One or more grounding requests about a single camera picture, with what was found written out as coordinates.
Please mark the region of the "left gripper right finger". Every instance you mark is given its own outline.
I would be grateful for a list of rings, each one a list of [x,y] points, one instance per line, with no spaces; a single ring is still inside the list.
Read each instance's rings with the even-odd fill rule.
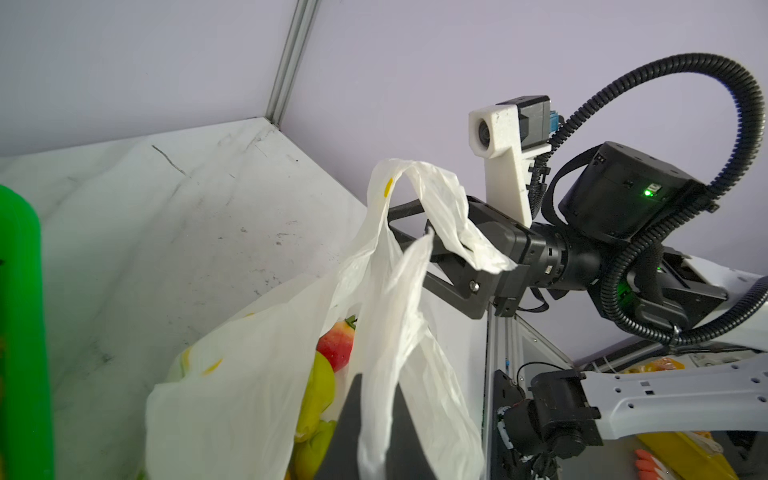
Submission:
[[[403,395],[393,402],[390,445],[386,454],[387,480],[435,480]]]

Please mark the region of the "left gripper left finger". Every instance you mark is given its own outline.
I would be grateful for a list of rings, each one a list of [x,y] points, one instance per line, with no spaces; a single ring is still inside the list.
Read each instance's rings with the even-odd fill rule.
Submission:
[[[362,375],[352,380],[333,437],[315,480],[359,480],[357,464],[361,430]]]

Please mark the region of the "white lemon print plastic bag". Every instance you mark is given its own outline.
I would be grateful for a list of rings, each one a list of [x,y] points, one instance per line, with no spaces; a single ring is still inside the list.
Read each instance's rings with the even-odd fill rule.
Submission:
[[[283,284],[186,348],[148,397],[142,479],[477,479],[485,460],[422,303],[434,241],[513,268],[469,219],[452,172],[380,163],[349,255]]]

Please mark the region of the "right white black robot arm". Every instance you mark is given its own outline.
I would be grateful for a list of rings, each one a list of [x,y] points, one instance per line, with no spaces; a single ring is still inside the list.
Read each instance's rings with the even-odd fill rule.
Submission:
[[[513,316],[528,289],[587,292],[598,312],[669,351],[688,352],[755,319],[767,303],[767,281],[741,296],[708,283],[683,256],[659,244],[632,254],[628,271],[608,264],[642,233],[704,198],[704,185],[671,164],[606,142],[575,157],[579,178],[548,221],[524,226],[490,205],[468,201],[469,219],[516,264],[490,274],[439,246],[441,277],[426,288],[472,318]],[[703,430],[763,431],[757,406],[767,398],[767,351],[701,369],[628,373],[546,367],[526,385],[492,368],[486,382],[487,477],[552,479],[559,460],[589,446],[632,435]]]

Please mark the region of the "green pear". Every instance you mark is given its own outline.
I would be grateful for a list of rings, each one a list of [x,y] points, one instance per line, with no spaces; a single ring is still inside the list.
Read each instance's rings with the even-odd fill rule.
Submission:
[[[317,430],[306,441],[294,445],[286,479],[312,480],[322,465],[333,439],[337,422],[321,420]]]

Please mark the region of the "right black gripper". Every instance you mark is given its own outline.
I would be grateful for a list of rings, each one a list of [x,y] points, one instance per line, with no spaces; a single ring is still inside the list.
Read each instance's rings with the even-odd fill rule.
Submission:
[[[573,170],[581,174],[560,204],[545,201],[552,212],[544,223],[525,227],[470,198],[470,220],[517,262],[514,270],[498,275],[477,271],[434,242],[430,264],[446,280],[428,272],[423,286],[474,320],[485,315],[488,303],[500,316],[513,315],[530,288],[546,289],[556,298],[586,290],[599,305],[609,262],[644,229],[691,202],[704,187],[677,167],[615,142],[577,155],[559,173]],[[391,206],[387,226],[402,251],[432,228],[419,199]]]

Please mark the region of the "green guava fruit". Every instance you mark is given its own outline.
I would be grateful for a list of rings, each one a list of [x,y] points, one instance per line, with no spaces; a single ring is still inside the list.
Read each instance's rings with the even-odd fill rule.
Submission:
[[[335,372],[330,362],[316,352],[301,403],[294,434],[295,443],[307,441],[316,432],[322,414],[334,402],[335,384]]]

